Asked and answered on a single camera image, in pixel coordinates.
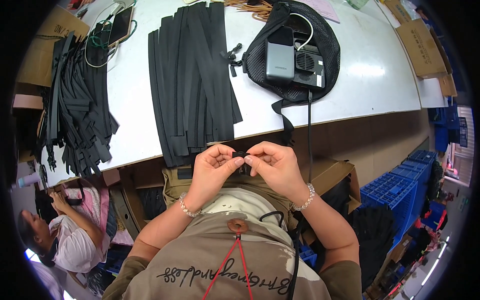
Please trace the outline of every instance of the hand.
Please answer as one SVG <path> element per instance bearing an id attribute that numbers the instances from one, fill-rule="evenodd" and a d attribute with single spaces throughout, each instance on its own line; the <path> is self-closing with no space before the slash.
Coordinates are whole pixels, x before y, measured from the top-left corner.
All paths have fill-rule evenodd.
<path id="1" fill-rule="evenodd" d="M 297 164 L 297 156 L 290 147 L 261 142 L 250 148 L 245 162 L 252 167 L 251 176 L 260 174 L 275 192 L 302 206 L 310 195 Z"/>
<path id="2" fill-rule="evenodd" d="M 65 197 L 63 197 L 63 195 L 59 192 L 51 192 L 50 197 L 53 198 L 52 206 L 53 208 L 55 208 L 57 213 L 58 211 L 64 212 L 65 209 L 67 209 L 70 206 L 65 200 Z"/>
<path id="3" fill-rule="evenodd" d="M 190 189 L 185 205 L 195 212 L 220 191 L 227 178 L 241 165 L 242 157 L 232 159 L 235 150 L 223 144 L 216 144 L 197 155 L 193 168 Z"/>
<path id="4" fill-rule="evenodd" d="M 55 206 L 55 203 L 52 203 L 52 207 L 53 209 L 55 209 L 55 211 L 57 212 L 57 215 L 61 216 L 61 215 L 64 215 L 65 213 L 61 210 L 59 210 L 56 206 Z"/>

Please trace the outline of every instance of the woman's hair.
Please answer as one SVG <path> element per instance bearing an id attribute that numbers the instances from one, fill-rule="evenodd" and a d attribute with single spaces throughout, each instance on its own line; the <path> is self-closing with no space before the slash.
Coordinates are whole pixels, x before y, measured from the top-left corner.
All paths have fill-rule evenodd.
<path id="1" fill-rule="evenodd" d="M 30 223 L 25 220 L 22 212 L 20 212 L 18 216 L 18 232 L 20 233 L 20 238 L 24 242 L 25 246 L 35 252 L 38 255 L 39 260 L 44 265 L 50 268 L 55 266 L 55 263 L 53 261 L 44 259 L 42 257 L 45 254 L 45 250 L 43 250 L 40 245 L 38 245 L 35 241 L 34 236 L 36 235 L 36 233 L 33 230 L 32 225 L 30 225 Z"/>

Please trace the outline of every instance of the tan pants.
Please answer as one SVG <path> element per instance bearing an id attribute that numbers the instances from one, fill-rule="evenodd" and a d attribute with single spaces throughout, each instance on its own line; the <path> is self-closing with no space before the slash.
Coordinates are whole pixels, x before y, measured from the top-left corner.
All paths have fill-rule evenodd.
<path id="1" fill-rule="evenodd" d="M 176 168 L 165 168 L 162 170 L 165 179 L 163 187 L 163 197 L 167 204 L 167 208 L 173 205 L 183 192 L 187 192 L 192 183 L 191 179 L 178 179 Z M 223 185 L 224 188 L 241 188 L 254 192 L 264 197 L 273 207 L 282 212 L 288 230 L 297 226 L 297 220 L 292 215 L 292 202 L 286 197 L 274 192 L 265 183 L 264 179 L 257 175 L 252 176 L 230 176 Z"/>

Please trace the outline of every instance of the power bank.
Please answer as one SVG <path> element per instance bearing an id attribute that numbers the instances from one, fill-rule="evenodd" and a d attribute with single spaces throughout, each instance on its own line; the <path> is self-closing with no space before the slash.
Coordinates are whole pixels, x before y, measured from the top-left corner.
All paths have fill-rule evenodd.
<path id="1" fill-rule="evenodd" d="M 271 82 L 290 83 L 295 76 L 293 30 L 282 26 L 267 38 L 265 78 Z"/>

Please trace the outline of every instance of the fingernail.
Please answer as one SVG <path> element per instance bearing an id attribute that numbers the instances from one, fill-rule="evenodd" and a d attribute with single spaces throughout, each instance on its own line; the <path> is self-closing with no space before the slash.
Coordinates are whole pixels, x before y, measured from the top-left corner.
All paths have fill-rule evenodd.
<path id="1" fill-rule="evenodd" d="M 249 165 L 249 166 L 252 165 L 253 159 L 250 157 L 250 155 L 245 156 L 244 159 L 245 159 L 245 162 L 247 163 L 247 165 Z"/>
<path id="2" fill-rule="evenodd" d="M 234 162 L 237 167 L 243 165 L 243 159 L 241 159 L 241 157 L 237 158 Z"/>

